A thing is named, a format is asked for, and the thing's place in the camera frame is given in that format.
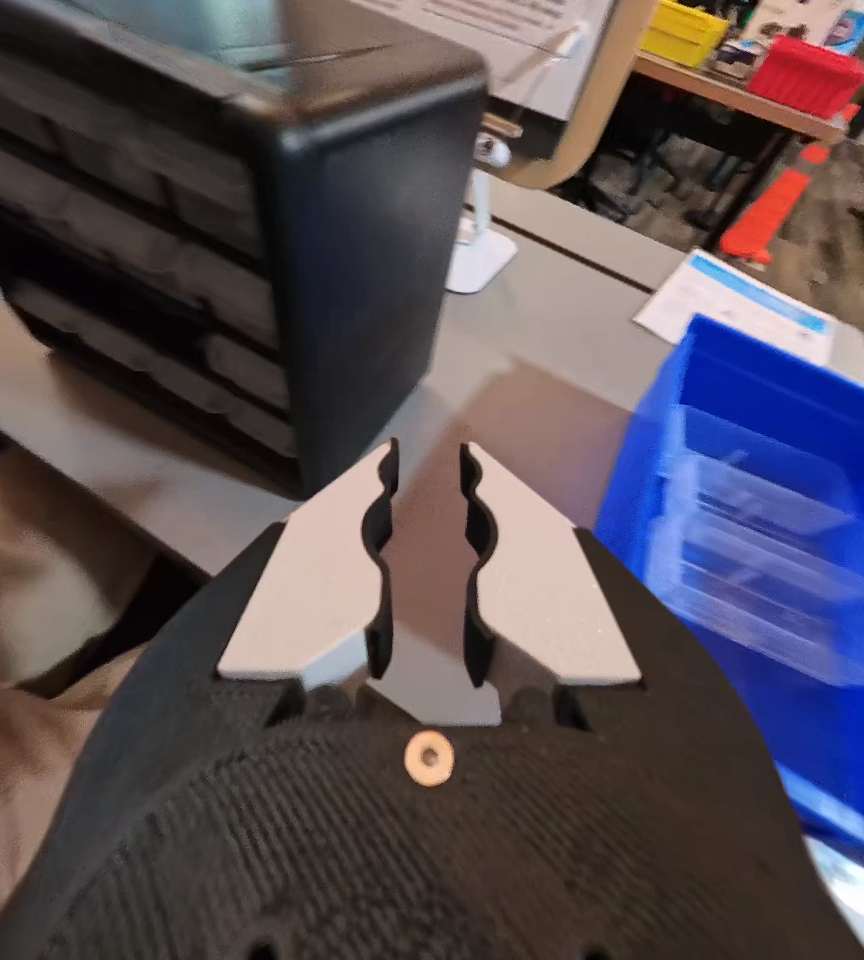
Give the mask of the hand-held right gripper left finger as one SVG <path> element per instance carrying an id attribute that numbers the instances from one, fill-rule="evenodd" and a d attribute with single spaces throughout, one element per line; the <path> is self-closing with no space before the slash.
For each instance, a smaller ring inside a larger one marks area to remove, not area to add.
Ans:
<path id="1" fill-rule="evenodd" d="M 293 511 L 218 661 L 234 681 L 340 687 L 387 672 L 401 450 L 392 438 Z"/>

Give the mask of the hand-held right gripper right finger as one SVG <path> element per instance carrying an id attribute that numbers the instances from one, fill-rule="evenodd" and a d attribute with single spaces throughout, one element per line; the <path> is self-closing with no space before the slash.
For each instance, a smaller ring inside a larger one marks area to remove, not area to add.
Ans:
<path id="1" fill-rule="evenodd" d="M 584 549 L 588 532 L 470 441 L 460 450 L 467 581 L 462 655 L 474 688 L 626 687 L 642 670 Z"/>

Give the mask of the blue plastic bin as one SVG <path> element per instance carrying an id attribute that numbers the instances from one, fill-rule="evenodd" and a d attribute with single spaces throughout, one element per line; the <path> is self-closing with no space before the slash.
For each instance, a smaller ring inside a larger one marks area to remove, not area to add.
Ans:
<path id="1" fill-rule="evenodd" d="M 864 386 L 695 318 L 632 414 L 593 530 L 652 594 L 646 554 L 668 484 L 698 486 L 697 461 L 671 480 L 658 473 L 667 422 L 681 404 L 833 462 L 864 521 Z M 864 688 L 807 677 L 666 608 L 742 696 L 806 831 L 864 866 Z"/>

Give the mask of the black drawer cabinet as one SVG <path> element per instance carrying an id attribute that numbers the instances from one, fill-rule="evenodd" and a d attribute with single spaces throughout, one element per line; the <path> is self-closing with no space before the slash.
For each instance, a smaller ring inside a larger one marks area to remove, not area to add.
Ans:
<path id="1" fill-rule="evenodd" d="M 304 500 L 429 368 L 486 103 L 479 54 L 352 2 L 0 1 L 0 43 L 246 162 Z"/>

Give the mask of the rows of clear cabinet drawers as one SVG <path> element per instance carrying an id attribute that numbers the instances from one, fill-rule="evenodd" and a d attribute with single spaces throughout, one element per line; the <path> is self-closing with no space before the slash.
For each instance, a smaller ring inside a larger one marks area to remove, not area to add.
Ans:
<path id="1" fill-rule="evenodd" d="M 207 442 L 299 446 L 255 177 L 234 153 L 0 43 L 0 287 L 41 342 Z"/>

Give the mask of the grey desk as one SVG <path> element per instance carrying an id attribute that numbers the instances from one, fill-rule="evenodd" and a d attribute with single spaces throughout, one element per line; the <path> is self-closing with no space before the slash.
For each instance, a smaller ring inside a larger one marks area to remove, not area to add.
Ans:
<path id="1" fill-rule="evenodd" d="M 634 318 L 684 256 L 550 195 L 495 186 L 518 253 L 447 296 L 430 370 L 372 444 L 399 439 L 388 551 L 395 646 L 378 691 L 430 725 L 494 723 L 462 664 L 459 449 L 474 441 L 592 528 L 631 413 L 671 347 Z M 296 503 L 279 485 L 50 357 L 0 302 L 0 435 L 201 574 L 219 574 Z"/>

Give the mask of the person's beige trousers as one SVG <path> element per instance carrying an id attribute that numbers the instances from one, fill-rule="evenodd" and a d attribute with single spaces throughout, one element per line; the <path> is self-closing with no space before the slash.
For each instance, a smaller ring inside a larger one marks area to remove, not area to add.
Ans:
<path id="1" fill-rule="evenodd" d="M 43 462 L 0 454 L 0 913 L 115 690 L 201 584 Z"/>

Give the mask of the printed paper sheet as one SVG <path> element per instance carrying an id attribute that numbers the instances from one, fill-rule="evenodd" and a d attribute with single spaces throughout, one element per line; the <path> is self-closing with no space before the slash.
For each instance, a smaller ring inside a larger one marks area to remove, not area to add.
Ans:
<path id="1" fill-rule="evenodd" d="M 633 322 L 676 346 L 698 317 L 818 367 L 831 363 L 839 327 L 836 318 L 695 248 L 654 292 Z"/>

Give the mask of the orange traffic cone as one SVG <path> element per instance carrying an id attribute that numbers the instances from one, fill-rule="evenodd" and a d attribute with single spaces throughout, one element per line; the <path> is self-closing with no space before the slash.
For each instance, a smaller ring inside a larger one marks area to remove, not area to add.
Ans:
<path id="1" fill-rule="evenodd" d="M 724 233 L 720 255 L 764 270 L 773 257 L 775 241 L 817 171 L 828 161 L 832 149 L 817 143 L 804 147 L 796 160 L 772 182 Z"/>

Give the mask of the curved plywood stand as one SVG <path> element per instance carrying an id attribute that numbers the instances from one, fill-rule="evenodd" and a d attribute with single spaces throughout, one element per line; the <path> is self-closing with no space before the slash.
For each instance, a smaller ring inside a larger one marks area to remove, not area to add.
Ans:
<path id="1" fill-rule="evenodd" d="M 594 155 L 633 72 L 657 1 L 617 2 L 587 71 L 571 117 L 548 159 L 516 152 L 493 176 L 512 186 L 547 190 L 579 173 Z"/>

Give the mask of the wooden table with black legs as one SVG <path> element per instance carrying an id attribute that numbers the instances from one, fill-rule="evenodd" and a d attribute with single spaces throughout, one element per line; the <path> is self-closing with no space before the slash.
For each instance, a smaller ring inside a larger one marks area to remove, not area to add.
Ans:
<path id="1" fill-rule="evenodd" d="M 745 87 L 713 78 L 703 71 L 640 54 L 613 108 L 598 146 L 579 174 L 570 180 L 580 203 L 599 215 L 614 214 L 626 225 L 633 209 L 594 182 L 598 162 L 616 155 L 619 145 L 636 143 L 640 168 L 658 163 L 658 150 L 669 136 L 693 139 L 749 165 L 730 205 L 720 213 L 706 212 L 696 222 L 705 232 L 702 247 L 712 253 L 721 239 L 765 185 L 768 175 L 794 138 L 808 146 L 831 149 L 847 139 L 848 106 L 827 121 L 749 92 Z"/>

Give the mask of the printed instruction poster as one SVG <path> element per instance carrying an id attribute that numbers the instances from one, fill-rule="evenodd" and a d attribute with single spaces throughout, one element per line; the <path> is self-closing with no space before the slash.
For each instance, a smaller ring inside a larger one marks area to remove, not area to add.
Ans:
<path id="1" fill-rule="evenodd" d="M 557 121 L 573 114 L 615 1 L 360 1 L 476 51 L 492 98 Z"/>

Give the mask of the red plastic bin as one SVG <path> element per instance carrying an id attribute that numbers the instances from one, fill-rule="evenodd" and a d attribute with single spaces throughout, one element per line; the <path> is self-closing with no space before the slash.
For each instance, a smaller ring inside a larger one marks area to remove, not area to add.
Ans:
<path id="1" fill-rule="evenodd" d="M 831 121 L 863 87 L 864 61 L 780 34 L 747 90 L 752 96 Z"/>

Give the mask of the yellow plastic bin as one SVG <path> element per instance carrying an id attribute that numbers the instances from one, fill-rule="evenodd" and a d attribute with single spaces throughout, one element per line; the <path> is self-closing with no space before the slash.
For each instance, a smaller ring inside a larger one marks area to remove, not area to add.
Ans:
<path id="1" fill-rule="evenodd" d="M 701 67 L 724 41 L 728 19 L 679 2 L 660 1 L 639 49 L 671 64 Z"/>

